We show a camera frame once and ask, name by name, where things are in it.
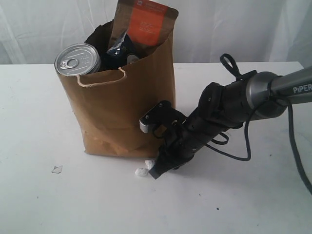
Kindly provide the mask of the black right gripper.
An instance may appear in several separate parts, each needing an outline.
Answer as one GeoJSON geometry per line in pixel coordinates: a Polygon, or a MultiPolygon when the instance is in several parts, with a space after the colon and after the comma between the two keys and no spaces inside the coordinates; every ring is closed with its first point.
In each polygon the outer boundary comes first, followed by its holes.
{"type": "Polygon", "coordinates": [[[186,117],[173,108],[167,100],[159,102],[150,109],[139,120],[139,127],[147,134],[161,125],[172,130],[174,123],[182,123],[184,120],[183,124],[175,128],[176,137],[168,135],[165,138],[155,164],[149,170],[149,174],[154,179],[189,162],[205,143],[224,131],[224,126],[221,124],[206,121],[196,115],[186,117]]]}

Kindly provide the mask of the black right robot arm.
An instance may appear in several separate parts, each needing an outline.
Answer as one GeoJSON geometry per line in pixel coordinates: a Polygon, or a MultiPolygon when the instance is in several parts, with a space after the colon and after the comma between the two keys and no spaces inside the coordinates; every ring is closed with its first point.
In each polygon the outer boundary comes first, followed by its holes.
{"type": "Polygon", "coordinates": [[[305,68],[285,76],[254,70],[226,86],[210,83],[189,116],[174,109],[169,101],[160,101],[139,121],[144,133],[165,127],[159,135],[163,143],[149,174],[159,178],[189,162],[217,135],[247,127],[253,120],[278,117],[288,103],[307,103],[311,99],[312,70],[305,68]]]}

